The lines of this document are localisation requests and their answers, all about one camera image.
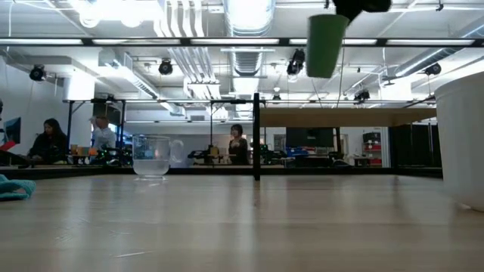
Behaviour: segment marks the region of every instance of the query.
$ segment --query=cable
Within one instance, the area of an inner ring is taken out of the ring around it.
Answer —
[[[340,77],[340,95],[338,95],[338,101],[336,102],[336,108],[340,105],[340,99],[341,99],[341,87],[343,86],[343,68],[344,68],[344,63],[345,63],[345,49],[343,47],[343,57],[341,60],[341,77]]]
[[[316,96],[318,97],[319,105],[321,106],[321,108],[323,108],[323,103],[321,102],[321,98],[319,97],[318,90],[316,89],[315,83],[312,81],[312,79],[311,79],[311,83],[312,83],[312,88],[315,89]]]

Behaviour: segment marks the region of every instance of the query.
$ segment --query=desk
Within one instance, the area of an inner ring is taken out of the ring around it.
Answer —
[[[484,216],[434,178],[99,175],[2,202],[2,271],[463,271]]]

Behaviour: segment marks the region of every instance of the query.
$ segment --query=woman with long dark hair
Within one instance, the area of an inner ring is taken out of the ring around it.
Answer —
[[[230,157],[233,165],[249,164],[249,147],[247,140],[242,138],[243,133],[242,125],[235,124],[230,128],[230,134],[233,139],[228,145],[228,153],[233,155]]]
[[[28,157],[45,163],[64,161],[67,154],[67,136],[62,132],[59,122],[47,119],[44,122],[44,133],[37,136]]]

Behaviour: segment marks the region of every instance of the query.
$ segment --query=person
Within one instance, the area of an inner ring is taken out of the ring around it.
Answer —
[[[242,138],[244,130],[242,125],[233,125],[230,129],[230,133],[233,140],[230,141],[228,145],[228,153],[235,156],[230,156],[230,160],[233,165],[248,165],[249,164],[249,154],[247,140]]]
[[[92,132],[92,138],[94,144],[92,147],[103,150],[105,148],[116,148],[116,135],[108,128],[109,120],[106,116],[98,116],[92,120],[94,131]]]
[[[35,161],[52,164],[64,161],[67,155],[67,136],[56,119],[44,122],[44,133],[37,136],[27,156]]]

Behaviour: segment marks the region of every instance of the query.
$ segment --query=teal cloth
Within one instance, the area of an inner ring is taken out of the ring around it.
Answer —
[[[23,189],[25,193],[16,192]],[[28,180],[8,180],[0,175],[0,201],[28,199],[36,191],[36,183]]]

